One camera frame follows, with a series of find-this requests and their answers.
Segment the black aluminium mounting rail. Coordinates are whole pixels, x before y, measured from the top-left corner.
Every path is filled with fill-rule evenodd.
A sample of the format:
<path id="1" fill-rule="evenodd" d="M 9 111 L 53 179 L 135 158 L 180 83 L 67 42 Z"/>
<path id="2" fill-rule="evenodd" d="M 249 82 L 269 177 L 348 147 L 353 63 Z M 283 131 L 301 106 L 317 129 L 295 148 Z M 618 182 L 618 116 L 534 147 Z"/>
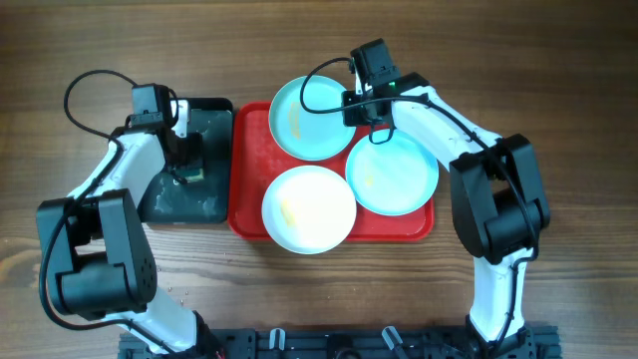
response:
<path id="1" fill-rule="evenodd" d="M 215 329 L 217 358 L 483 358 L 479 340 L 462 326 L 422 330 L 270 331 Z M 523 327 L 505 339 L 496 358 L 562 358 L 557 327 Z M 117 358 L 161 358 L 133 335 L 122 334 Z"/>

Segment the white plate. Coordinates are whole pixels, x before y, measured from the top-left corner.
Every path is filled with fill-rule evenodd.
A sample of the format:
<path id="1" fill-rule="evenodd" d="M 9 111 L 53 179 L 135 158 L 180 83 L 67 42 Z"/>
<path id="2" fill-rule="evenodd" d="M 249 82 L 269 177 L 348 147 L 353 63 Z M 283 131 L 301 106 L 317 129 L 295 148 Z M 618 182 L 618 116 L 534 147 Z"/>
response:
<path id="1" fill-rule="evenodd" d="M 300 166 L 279 175 L 261 205 L 269 236 L 298 254 L 333 249 L 349 235 L 356 216 L 357 203 L 346 181 L 318 166 Z"/>

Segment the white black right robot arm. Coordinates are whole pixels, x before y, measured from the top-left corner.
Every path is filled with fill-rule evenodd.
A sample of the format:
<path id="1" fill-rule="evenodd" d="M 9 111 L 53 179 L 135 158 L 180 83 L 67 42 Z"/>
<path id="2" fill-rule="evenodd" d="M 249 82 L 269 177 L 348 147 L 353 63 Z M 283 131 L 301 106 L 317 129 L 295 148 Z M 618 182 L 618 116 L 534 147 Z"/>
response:
<path id="1" fill-rule="evenodd" d="M 513 348 L 524 327 L 525 271 L 539 253 L 550 210 L 535 152 L 522 135 L 502 137 L 446 104 L 412 73 L 342 95 L 349 126 L 370 110 L 422 145 L 450 174 L 453 224 L 475 264 L 469 327 L 486 355 Z"/>

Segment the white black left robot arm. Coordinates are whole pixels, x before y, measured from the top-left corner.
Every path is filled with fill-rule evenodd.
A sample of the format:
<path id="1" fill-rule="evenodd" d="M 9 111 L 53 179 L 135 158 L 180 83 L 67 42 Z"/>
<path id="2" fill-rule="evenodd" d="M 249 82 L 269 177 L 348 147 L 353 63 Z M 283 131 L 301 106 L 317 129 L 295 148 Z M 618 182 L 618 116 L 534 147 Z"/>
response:
<path id="1" fill-rule="evenodd" d="M 45 314 L 60 327 L 120 326 L 162 358 L 220 358 L 201 316 L 159 289 L 138 206 L 153 179 L 201 154 L 201 136 L 170 128 L 115 129 L 108 152 L 67 196 L 42 202 L 38 278 Z"/>

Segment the green yellow scrub sponge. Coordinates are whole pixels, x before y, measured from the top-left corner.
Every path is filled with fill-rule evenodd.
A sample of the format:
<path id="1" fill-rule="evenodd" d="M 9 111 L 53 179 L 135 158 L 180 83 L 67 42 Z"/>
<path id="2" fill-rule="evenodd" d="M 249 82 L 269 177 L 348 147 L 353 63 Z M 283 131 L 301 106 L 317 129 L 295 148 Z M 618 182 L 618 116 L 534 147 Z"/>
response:
<path id="1" fill-rule="evenodd" d="M 181 176 L 187 182 L 201 181 L 204 178 L 203 168 L 183 170 Z"/>

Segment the red plastic serving tray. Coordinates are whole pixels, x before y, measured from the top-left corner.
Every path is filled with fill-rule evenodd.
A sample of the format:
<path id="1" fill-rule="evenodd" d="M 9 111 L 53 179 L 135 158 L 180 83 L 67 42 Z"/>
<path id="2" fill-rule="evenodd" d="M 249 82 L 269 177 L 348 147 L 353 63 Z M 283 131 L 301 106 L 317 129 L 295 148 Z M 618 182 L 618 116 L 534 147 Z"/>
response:
<path id="1" fill-rule="evenodd" d="M 275 143 L 269 128 L 268 102 L 243 106 L 234 119 L 227 222 L 248 241 L 269 241 L 261 206 L 269 185 L 280 174 L 305 163 Z M 415 242 L 426 237 L 435 224 L 434 202 L 402 216 L 383 216 L 361 205 L 348 242 Z"/>

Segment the light blue plate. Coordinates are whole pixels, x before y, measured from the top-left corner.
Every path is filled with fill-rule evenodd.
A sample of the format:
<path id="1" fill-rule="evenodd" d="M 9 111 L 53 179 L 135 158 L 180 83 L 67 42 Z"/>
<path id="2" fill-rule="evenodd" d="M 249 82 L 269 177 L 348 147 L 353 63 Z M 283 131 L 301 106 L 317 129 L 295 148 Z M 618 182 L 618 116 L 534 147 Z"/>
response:
<path id="1" fill-rule="evenodd" d="M 331 159 L 351 143 L 354 127 L 344 125 L 342 113 L 311 114 L 300 102 L 304 77 L 284 85 L 270 105 L 270 133 L 280 149 L 293 158 L 319 162 Z M 327 110 L 341 106 L 345 88 L 337 81 L 313 76 L 304 89 L 304 104 L 311 109 Z"/>
<path id="2" fill-rule="evenodd" d="M 439 176 L 434 155 L 398 130 L 362 138 L 345 165 L 345 179 L 358 204 L 384 216 L 409 214 L 425 205 Z"/>

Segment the black soapy water tray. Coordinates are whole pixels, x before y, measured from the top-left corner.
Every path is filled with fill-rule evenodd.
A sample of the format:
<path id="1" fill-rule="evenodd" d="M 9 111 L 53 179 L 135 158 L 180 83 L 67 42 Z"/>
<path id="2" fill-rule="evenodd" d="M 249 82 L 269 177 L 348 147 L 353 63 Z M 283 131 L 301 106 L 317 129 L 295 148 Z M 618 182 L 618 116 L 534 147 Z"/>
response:
<path id="1" fill-rule="evenodd" d="M 187 132 L 202 134 L 204 178 L 187 182 L 182 171 L 160 172 L 138 206 L 143 222 L 201 224 L 221 223 L 227 218 L 233 105 L 225 98 L 184 100 L 190 106 Z"/>

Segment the light blue plate top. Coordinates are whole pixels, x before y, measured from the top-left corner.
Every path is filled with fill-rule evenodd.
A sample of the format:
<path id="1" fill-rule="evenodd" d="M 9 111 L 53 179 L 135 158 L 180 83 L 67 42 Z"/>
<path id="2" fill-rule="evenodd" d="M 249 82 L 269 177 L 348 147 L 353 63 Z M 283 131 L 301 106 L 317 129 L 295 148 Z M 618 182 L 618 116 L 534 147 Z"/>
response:
<path id="1" fill-rule="evenodd" d="M 351 143 L 354 127 L 344 125 L 342 113 L 311 114 L 300 102 L 304 77 L 284 85 L 270 105 L 270 133 L 280 149 L 293 158 L 319 162 L 331 159 Z M 304 89 L 304 104 L 311 109 L 327 110 L 341 106 L 345 88 L 337 81 L 313 76 Z"/>

